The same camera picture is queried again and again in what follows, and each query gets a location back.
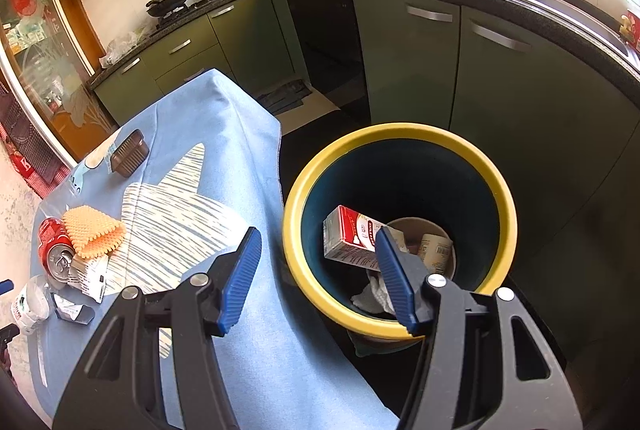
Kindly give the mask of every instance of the yellow rim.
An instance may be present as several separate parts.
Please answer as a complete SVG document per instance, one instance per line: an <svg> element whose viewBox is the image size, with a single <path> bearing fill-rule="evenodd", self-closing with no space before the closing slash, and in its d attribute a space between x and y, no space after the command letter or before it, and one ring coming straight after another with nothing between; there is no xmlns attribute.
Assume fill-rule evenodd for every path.
<svg viewBox="0 0 640 430"><path fill-rule="evenodd" d="M318 309L343 327L377 338L409 340L413 336L398 322L368 318L351 311L329 295L311 273L302 250L302 212L316 181L347 152L384 139L419 139L448 148L471 164L486 181L498 208L500 241L491 269L476 290L479 293L493 293L511 267L517 237L516 210L507 183L489 158L465 139L433 126L415 123L369 126L334 141L305 166L289 193L282 234L284 253L296 283Z"/></svg>

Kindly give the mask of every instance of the coca-cola can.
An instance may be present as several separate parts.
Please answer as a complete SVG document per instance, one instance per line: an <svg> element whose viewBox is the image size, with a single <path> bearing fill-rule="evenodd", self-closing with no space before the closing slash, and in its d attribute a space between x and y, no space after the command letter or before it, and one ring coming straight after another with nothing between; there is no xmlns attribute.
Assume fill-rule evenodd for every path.
<svg viewBox="0 0 640 430"><path fill-rule="evenodd" d="M59 282L68 282L69 267L76 252L62 221L55 217L44 219L38 229L38 239L42 267Z"/></svg>

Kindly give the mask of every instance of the black countertop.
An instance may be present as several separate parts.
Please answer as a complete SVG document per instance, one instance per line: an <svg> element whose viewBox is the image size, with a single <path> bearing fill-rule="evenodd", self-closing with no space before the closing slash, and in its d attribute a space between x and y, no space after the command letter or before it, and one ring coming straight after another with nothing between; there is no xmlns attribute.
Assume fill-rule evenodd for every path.
<svg viewBox="0 0 640 430"><path fill-rule="evenodd" d="M90 80L88 87L95 89L108 76L122 67L137 54L148 48L157 40L168 35L172 31L194 20L195 18L224 6L234 0L214 0L210 4L189 13L171 26L162 29L151 36L132 52L127 54L117 64L103 70ZM636 107L640 108L640 70L631 61L626 60L602 42L598 43L585 33L578 30L571 23L563 23L558 17L542 11L532 10L530 6L520 0L441 0L459 6L467 6L487 12L503 18L528 29L543 38L555 43L572 55L598 71L602 76L616 86Z"/></svg>
<svg viewBox="0 0 640 430"><path fill-rule="evenodd" d="M95 73L94 76L92 76L89 80L87 80L85 85L89 90L94 90L95 87L99 86L104 80L106 80L109 76L111 76L115 71L117 71L122 66L126 65L126 63L129 62L130 60L133 60L133 58L138 56L142 51L144 51L145 49L153 45L159 39L164 38L169 33L172 33L173 31L175 31L176 29L180 29L183 25L191 22L192 20L195 20L196 18L199 18L204 14L207 14L209 11L213 11L214 9L225 6L226 4L229 4L230 2L233 2L233 1L234 0L211 0L210 2L207 2L204 6L201 6L191 12L185 13L172 24L168 25L167 27L163 27L162 29L159 29L157 32L153 33L149 38L140 42L140 44L138 44L135 47L135 49L131 50L126 55L124 55L120 60L117 61L117 63L113 64L112 66L106 69L101 70L98 73Z"/></svg>

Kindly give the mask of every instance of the gas stove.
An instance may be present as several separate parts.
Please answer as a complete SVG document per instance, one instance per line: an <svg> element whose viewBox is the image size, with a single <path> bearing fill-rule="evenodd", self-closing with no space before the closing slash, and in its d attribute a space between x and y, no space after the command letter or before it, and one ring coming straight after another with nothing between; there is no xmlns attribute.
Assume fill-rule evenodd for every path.
<svg viewBox="0 0 640 430"><path fill-rule="evenodd" d="M182 17L188 15L189 13L195 12L203 6L214 2L215 0L199 0L195 4L191 4L190 6L181 6L178 9L174 9L171 13L166 14L162 18L158 19L158 24L156 25L156 29L158 31L170 26L171 24L177 22Z"/></svg>

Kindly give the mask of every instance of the plastic bag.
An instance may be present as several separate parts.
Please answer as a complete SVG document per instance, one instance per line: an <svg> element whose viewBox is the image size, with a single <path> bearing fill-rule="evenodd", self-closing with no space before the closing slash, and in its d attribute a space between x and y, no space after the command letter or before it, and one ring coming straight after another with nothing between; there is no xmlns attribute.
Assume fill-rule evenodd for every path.
<svg viewBox="0 0 640 430"><path fill-rule="evenodd" d="M106 69L110 65L116 64L122 57L126 56L127 53L135 49L140 42L151 36L151 33L155 31L155 29L155 23L149 20L135 31L129 31L124 35L116 36L116 38L111 40L109 45L107 45L107 54L100 58L102 68Z"/></svg>

